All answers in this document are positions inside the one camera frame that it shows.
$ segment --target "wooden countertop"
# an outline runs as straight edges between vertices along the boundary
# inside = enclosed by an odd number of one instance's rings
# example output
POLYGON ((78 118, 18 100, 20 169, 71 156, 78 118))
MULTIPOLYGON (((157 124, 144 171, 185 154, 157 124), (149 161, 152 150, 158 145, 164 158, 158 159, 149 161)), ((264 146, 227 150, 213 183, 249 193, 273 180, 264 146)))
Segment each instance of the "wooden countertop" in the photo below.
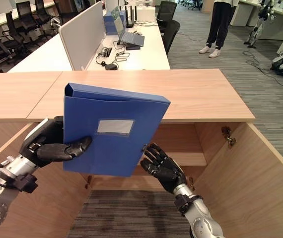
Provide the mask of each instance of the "wooden countertop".
POLYGON ((26 120, 60 74, 0 73, 0 120, 26 120))
POLYGON ((178 69, 0 74, 0 120, 63 115, 69 82, 162 95, 171 101, 162 122, 254 119, 219 69, 178 69))

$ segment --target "laptop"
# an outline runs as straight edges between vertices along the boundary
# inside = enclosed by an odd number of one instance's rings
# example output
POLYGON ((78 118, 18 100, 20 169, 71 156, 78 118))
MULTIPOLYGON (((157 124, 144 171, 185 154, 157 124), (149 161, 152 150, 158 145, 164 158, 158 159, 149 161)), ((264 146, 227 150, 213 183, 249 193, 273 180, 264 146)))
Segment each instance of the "laptop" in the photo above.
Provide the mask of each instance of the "laptop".
POLYGON ((120 40, 122 40, 125 43, 132 44, 132 45, 143 46, 145 36, 133 34, 131 32, 127 32, 124 30, 123 22, 121 20, 120 11, 118 10, 118 7, 115 7, 111 13, 112 13, 116 31, 117 31, 117 34, 120 40))

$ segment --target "floor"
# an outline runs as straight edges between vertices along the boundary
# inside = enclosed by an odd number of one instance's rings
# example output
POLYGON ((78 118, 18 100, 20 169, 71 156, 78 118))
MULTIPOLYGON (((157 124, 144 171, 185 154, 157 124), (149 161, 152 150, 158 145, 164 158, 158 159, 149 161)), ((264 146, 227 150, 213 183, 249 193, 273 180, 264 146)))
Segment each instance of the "floor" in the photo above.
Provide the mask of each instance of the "floor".
MULTIPOLYGON (((242 43, 250 28, 230 26, 221 55, 210 59, 198 54, 208 36, 209 15, 178 5, 174 19, 181 23, 181 29, 168 55, 170 67, 219 68, 255 115, 257 128, 283 155, 283 87, 246 63, 249 58, 243 55, 247 49, 242 43)), ((259 40, 257 49, 250 52, 261 68, 269 69, 280 44, 259 40)), ((265 72, 283 84, 283 77, 265 72)), ((189 224, 173 201, 167 192, 95 190, 67 237, 189 238, 189 224)))

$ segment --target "white sneaker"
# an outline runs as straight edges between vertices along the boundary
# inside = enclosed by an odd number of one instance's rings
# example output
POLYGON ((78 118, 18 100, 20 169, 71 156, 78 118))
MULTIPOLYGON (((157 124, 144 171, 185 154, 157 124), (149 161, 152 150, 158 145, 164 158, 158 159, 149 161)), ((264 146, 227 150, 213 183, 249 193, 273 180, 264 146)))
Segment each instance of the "white sneaker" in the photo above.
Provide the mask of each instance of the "white sneaker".
POLYGON ((212 52, 212 54, 209 55, 209 58, 216 58, 216 57, 218 57, 218 56, 220 55, 220 53, 221 53, 221 50, 215 49, 215 50, 212 52))
POLYGON ((201 49, 201 50, 199 50, 199 53, 200 54, 205 54, 205 53, 207 53, 207 52, 210 52, 210 47, 209 46, 204 46, 204 48, 203 49, 201 49))

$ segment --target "robot leg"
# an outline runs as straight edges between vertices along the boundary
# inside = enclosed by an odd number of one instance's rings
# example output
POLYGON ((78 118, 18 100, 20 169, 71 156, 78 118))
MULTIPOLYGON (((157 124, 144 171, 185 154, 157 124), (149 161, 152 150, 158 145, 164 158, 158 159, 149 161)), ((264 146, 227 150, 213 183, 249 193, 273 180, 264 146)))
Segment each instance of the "robot leg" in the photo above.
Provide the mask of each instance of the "robot leg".
POLYGON ((263 18, 258 19, 255 27, 253 28, 253 31, 250 33, 249 37, 244 42, 244 44, 248 45, 249 48, 254 48, 254 44, 256 40, 258 39, 258 37, 263 31, 263 22, 264 22, 263 18))

